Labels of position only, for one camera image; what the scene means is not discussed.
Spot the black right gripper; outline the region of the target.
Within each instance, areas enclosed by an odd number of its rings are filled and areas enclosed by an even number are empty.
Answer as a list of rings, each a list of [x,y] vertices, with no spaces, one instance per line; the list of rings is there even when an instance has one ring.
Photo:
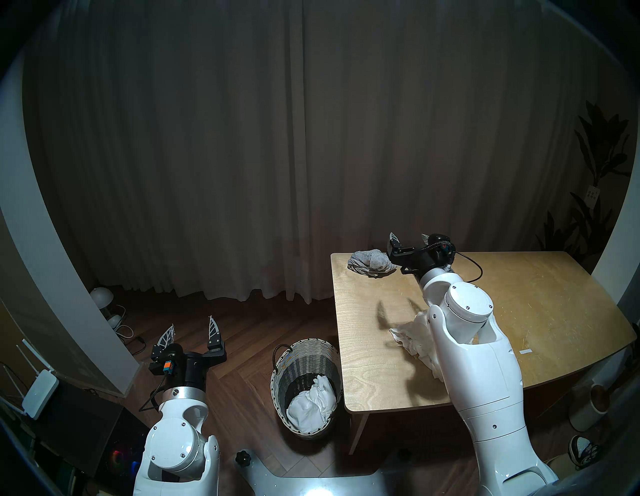
[[[404,247],[391,232],[387,244],[389,261],[400,268],[403,275],[425,275],[433,269],[450,271],[455,260],[456,247],[450,241],[430,244],[430,236],[421,233],[422,248]]]

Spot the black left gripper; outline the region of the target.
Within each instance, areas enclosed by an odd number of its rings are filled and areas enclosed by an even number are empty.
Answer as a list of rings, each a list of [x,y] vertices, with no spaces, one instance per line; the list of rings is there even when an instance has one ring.
[[[213,317],[209,316],[208,350],[206,353],[184,351],[180,344],[173,344],[175,326],[171,324],[153,346],[149,371],[154,376],[163,376],[160,391],[177,387],[194,387],[206,390],[207,371],[227,360],[225,345]]]

